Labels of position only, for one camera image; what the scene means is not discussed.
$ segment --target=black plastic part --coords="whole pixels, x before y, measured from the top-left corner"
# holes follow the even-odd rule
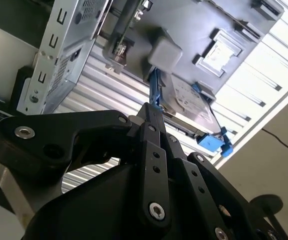
[[[120,116],[127,119],[115,110],[4,119],[0,121],[0,163],[42,182],[61,178],[72,162],[71,171],[88,164],[102,164],[108,159],[103,158],[105,152],[101,146],[105,143],[111,149],[118,148],[117,142],[109,140],[125,135],[131,127],[129,120],[119,121]],[[20,126],[32,128],[35,137],[17,137],[15,129]],[[47,145],[58,146],[63,154],[60,157],[45,154]],[[78,154],[73,154],[74,146],[79,147]],[[92,158],[86,158],[90,146],[96,152],[92,152]]]
[[[10,104],[9,104],[12,110],[14,111],[17,110],[20,95],[22,94],[25,81],[26,79],[31,78],[33,76],[33,73],[34,73],[34,69],[31,66],[24,66],[18,70],[15,85],[13,88],[12,97],[10,99]]]
[[[258,209],[262,217],[268,218],[270,224],[281,235],[282,239],[288,240],[286,232],[274,216],[283,208],[283,201],[279,196],[265,194],[255,197],[249,203]]]
[[[258,239],[258,231],[267,239],[270,239],[268,232],[274,233],[277,239],[282,239],[256,208],[250,205],[203,155],[193,152],[187,160],[198,166],[217,206],[224,206],[229,212],[230,227],[236,239]]]
[[[121,158],[118,166],[44,205],[24,240],[217,240],[216,228],[230,240],[261,239],[258,234],[269,239],[269,232],[282,239],[204,156],[184,154],[166,133],[161,112],[146,103],[138,116],[146,120],[141,126],[114,110],[0,122],[0,163],[16,173],[28,194],[47,193],[67,168]],[[27,125],[34,138],[14,134]],[[150,212],[151,203],[162,206],[163,219]]]
[[[262,211],[261,214],[263,218],[268,217],[271,214],[277,214],[283,208],[282,199],[273,194],[257,196],[249,203]]]

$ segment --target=bolt hole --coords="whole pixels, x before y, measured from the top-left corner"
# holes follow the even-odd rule
[[[29,135],[30,134],[30,131],[27,129],[21,129],[19,132],[23,135]]]
[[[60,159],[64,156],[64,150],[56,144],[44,146],[44,154],[51,159]]]
[[[222,239],[222,240],[226,239],[225,235],[222,232],[219,232],[218,235],[219,235],[220,239]]]
[[[155,212],[157,215],[161,215],[161,214],[162,214],[162,211],[160,210],[159,207],[155,206],[153,209],[154,209],[154,212]]]
[[[153,153],[154,157],[156,157],[157,159],[160,158],[160,155],[156,152]]]
[[[156,166],[153,167],[154,172],[156,172],[157,174],[160,173],[160,169]]]
[[[35,95],[30,95],[29,97],[30,101],[34,104],[38,103],[39,99]]]
[[[202,193],[202,194],[204,194],[205,193],[205,190],[202,188],[202,187],[198,187],[198,190]]]

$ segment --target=perforated metal panel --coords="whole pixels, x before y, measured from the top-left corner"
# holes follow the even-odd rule
[[[98,6],[100,5],[99,1],[96,0],[85,0],[81,9],[82,12],[82,22],[91,20],[96,15],[99,15]]]
[[[235,149],[288,96],[288,1],[281,4],[285,10],[281,20],[218,92],[212,105],[219,123],[228,128]],[[98,38],[78,85],[58,107],[58,113],[117,109],[135,115],[148,101],[146,85],[106,68],[102,45]],[[219,153],[198,146],[180,130],[168,124],[166,128],[180,140],[185,153],[201,152],[213,164],[222,160]],[[65,176],[63,190],[66,192],[116,164],[113,159],[71,172]]]
[[[62,60],[62,62],[60,63],[55,80],[51,86],[51,89],[48,91],[47,97],[49,97],[50,94],[52,94],[57,89],[57,87],[60,85],[61,81],[63,80],[69,58],[70,56]]]

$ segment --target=blue plastic tab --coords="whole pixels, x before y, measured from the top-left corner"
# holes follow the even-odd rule
[[[197,141],[198,145],[203,148],[215,152],[225,143],[213,135],[205,134],[200,140]]]
[[[159,70],[155,70],[149,76],[149,103],[155,108],[161,109],[159,106],[160,92],[158,89]]]
[[[233,152],[233,144],[230,142],[226,133],[227,133],[227,129],[225,127],[222,127],[221,134],[224,138],[224,143],[225,143],[223,146],[221,146],[221,149],[222,149],[221,155],[223,157],[227,157]]]

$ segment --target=label sticker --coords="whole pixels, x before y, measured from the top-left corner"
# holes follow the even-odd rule
[[[211,112],[201,96],[186,82],[173,78],[172,80],[179,105],[212,124]]]

